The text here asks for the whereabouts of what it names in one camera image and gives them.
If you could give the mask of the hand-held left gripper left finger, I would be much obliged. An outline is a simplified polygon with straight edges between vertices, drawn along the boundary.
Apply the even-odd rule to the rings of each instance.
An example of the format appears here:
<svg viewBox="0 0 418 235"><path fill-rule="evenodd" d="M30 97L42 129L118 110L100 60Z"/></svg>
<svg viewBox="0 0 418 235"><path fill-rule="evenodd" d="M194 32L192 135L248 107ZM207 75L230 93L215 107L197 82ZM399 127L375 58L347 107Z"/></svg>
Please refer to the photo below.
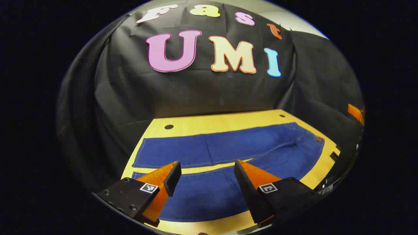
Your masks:
<svg viewBox="0 0 418 235"><path fill-rule="evenodd" d="M181 164L175 161L138 178L124 177L94 196L137 223L158 227L181 175Z"/></svg>

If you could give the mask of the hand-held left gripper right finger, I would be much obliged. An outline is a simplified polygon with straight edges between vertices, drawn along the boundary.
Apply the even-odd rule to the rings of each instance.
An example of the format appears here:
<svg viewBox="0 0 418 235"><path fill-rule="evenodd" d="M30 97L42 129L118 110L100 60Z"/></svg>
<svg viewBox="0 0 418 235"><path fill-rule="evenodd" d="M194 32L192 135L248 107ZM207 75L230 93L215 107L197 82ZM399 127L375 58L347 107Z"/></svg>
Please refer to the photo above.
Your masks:
<svg viewBox="0 0 418 235"><path fill-rule="evenodd" d="M321 194L294 177L281 179L242 160L236 160L234 175L259 228L281 226L322 199Z"/></svg>

